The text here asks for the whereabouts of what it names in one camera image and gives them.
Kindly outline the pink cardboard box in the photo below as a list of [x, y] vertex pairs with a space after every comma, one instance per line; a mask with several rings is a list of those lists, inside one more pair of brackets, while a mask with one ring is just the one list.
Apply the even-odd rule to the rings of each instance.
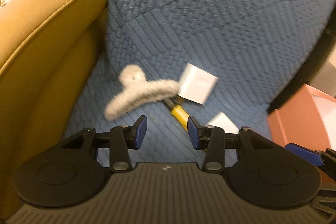
[[311, 150], [335, 149], [335, 98], [304, 84], [268, 116], [272, 140]]

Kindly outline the yellow handled screwdriver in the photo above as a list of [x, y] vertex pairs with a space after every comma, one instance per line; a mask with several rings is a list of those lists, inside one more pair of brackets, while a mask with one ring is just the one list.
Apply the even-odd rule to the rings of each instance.
[[196, 150], [206, 150], [209, 138], [206, 137], [204, 127], [193, 117], [190, 116], [181, 105], [171, 99], [165, 99], [164, 105], [170, 114], [181, 124], [187, 131], [191, 144]]

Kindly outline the blue quilted sofa cover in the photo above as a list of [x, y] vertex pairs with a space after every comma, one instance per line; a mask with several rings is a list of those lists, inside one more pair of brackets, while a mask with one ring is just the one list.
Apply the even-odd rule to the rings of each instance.
[[237, 126], [269, 137], [266, 111], [315, 46], [335, 0], [108, 0], [105, 52], [73, 108], [65, 136], [148, 120], [137, 162], [202, 163], [187, 132], [162, 102], [143, 105], [115, 121], [104, 109], [122, 91], [129, 64], [149, 80], [178, 80], [187, 64], [217, 77], [204, 105], [183, 102], [199, 123], [224, 113]]

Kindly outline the fluffy white hair claw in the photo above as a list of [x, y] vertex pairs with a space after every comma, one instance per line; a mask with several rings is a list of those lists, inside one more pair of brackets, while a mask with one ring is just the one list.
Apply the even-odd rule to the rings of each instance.
[[179, 92], [175, 80], [148, 81], [140, 66], [130, 64], [119, 75], [123, 91], [111, 99], [104, 110], [106, 119], [113, 121], [126, 113], [151, 102], [173, 98]]

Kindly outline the white plug charger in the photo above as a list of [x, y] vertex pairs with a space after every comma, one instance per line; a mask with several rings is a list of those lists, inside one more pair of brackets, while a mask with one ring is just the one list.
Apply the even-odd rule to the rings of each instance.
[[219, 112], [207, 125], [220, 127], [227, 133], [237, 134], [239, 132], [237, 126], [223, 112]]

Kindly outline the white square charger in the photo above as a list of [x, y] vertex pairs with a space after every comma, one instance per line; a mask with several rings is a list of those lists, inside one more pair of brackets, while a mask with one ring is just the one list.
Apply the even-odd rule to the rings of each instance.
[[178, 95], [204, 105], [218, 78], [207, 71], [187, 63], [179, 79]]

